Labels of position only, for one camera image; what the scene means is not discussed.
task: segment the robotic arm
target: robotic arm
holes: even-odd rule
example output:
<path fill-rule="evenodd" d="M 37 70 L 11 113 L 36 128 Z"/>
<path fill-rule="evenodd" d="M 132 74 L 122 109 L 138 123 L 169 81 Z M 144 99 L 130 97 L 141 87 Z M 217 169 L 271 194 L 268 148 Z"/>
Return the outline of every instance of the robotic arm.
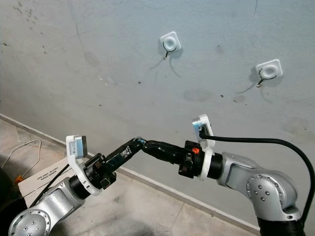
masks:
<path fill-rule="evenodd" d="M 249 158 L 223 152 L 214 153 L 215 141 L 206 115 L 193 121 L 198 143 L 186 141 L 185 147 L 136 137 L 107 157 L 98 153 L 88 162 L 85 136 L 67 136 L 67 157 L 76 175 L 63 179 L 49 189 L 38 203 L 12 221 L 9 236 L 47 236 L 56 223 L 82 206 L 89 195 L 98 195 L 116 180 L 117 170 L 138 151 L 171 164 L 189 178 L 216 179 L 219 185 L 242 193 L 253 204 L 262 236 L 304 236 L 304 222 L 295 206 L 297 191 L 290 177 L 262 168 Z"/>

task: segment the wall hook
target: wall hook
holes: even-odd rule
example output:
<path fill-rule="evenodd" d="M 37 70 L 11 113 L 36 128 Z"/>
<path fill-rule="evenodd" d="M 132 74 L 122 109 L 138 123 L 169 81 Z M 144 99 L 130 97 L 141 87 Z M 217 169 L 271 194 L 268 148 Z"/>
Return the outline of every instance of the wall hook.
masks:
<path fill-rule="evenodd" d="M 256 85 L 257 88 L 263 86 L 263 81 L 271 80 L 283 75 L 280 61 L 278 59 L 259 64 L 255 68 L 260 79 Z"/>
<path fill-rule="evenodd" d="M 164 60 L 167 58 L 169 53 L 176 52 L 182 48 L 175 32 L 168 33 L 162 36 L 159 40 L 162 43 L 163 48 L 166 50 L 166 55 L 163 57 Z"/>

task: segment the orange tab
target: orange tab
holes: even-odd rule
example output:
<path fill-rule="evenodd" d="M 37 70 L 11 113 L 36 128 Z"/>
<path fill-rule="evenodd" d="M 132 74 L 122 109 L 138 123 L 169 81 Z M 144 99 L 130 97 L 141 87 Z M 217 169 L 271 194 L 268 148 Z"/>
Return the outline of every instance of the orange tab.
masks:
<path fill-rule="evenodd" d="M 200 150 L 194 147 L 192 149 L 192 152 L 195 153 L 195 154 L 199 154 Z"/>

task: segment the wall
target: wall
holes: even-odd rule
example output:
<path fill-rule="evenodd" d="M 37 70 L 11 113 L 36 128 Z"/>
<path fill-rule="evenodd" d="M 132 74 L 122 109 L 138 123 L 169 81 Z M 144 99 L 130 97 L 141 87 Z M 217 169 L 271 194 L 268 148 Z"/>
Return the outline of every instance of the wall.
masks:
<path fill-rule="evenodd" d="M 1 113 L 61 140 L 87 135 L 103 154 L 135 136 L 183 146 L 207 114 L 216 135 L 282 138 L 315 164 L 314 10 L 312 0 L 2 0 Z M 173 30 L 183 50 L 163 61 L 158 40 Z M 254 66 L 275 58 L 284 76 L 256 89 Z M 309 177 L 290 150 L 216 151 L 289 174 L 303 208 Z M 250 202 L 215 181 L 142 153 L 125 166 L 256 224 Z M 309 234 L 314 223 L 313 207 Z"/>

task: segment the concrete floor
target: concrete floor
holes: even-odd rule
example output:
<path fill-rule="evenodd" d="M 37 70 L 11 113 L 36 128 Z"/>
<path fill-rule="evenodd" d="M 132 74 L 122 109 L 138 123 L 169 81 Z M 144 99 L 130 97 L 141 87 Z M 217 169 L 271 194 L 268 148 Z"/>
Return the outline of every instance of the concrete floor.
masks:
<path fill-rule="evenodd" d="M 0 120 L 0 163 L 23 142 L 40 139 L 39 163 L 25 178 L 65 157 L 65 148 Z M 15 151 L 4 166 L 13 180 L 38 157 L 38 143 Z M 122 174 L 97 197 L 59 222 L 52 236 L 253 236 L 254 234 L 211 216 Z"/>

